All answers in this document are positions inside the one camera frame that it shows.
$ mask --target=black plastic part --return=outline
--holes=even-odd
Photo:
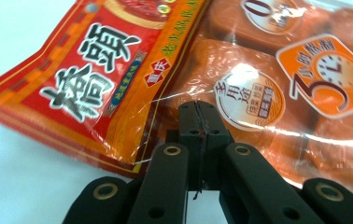
[[[179,107],[180,144],[190,153],[190,190],[219,189],[219,158],[231,142],[218,110],[206,102],[187,102]]]
[[[304,182],[301,195],[326,223],[353,223],[353,193],[340,184],[310,179]]]
[[[127,184],[123,180],[108,176],[96,179],[80,193],[63,223],[122,223],[120,214],[127,198]]]
[[[248,223],[323,223],[256,148],[230,144],[223,164],[229,186],[222,187],[222,194],[238,194],[249,213]]]
[[[129,224],[185,223],[189,151],[180,144],[156,148]]]

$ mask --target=white background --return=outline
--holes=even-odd
[[[38,51],[74,2],[0,0],[0,76]],[[113,174],[0,125],[0,223],[61,223],[83,188],[105,175]],[[191,196],[188,223],[226,223],[217,193]]]

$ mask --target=clock logo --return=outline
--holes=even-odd
[[[339,54],[326,54],[317,60],[318,74],[343,89],[353,89],[353,61]]]

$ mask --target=transparent plastic wrap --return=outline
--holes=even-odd
[[[352,6],[214,0],[171,82],[159,133],[177,129],[179,105],[206,101],[290,183],[353,191]]]

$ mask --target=plastic food package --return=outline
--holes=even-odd
[[[291,184],[322,176],[353,192],[353,7],[82,0],[0,77],[0,122],[130,177],[192,100]]]

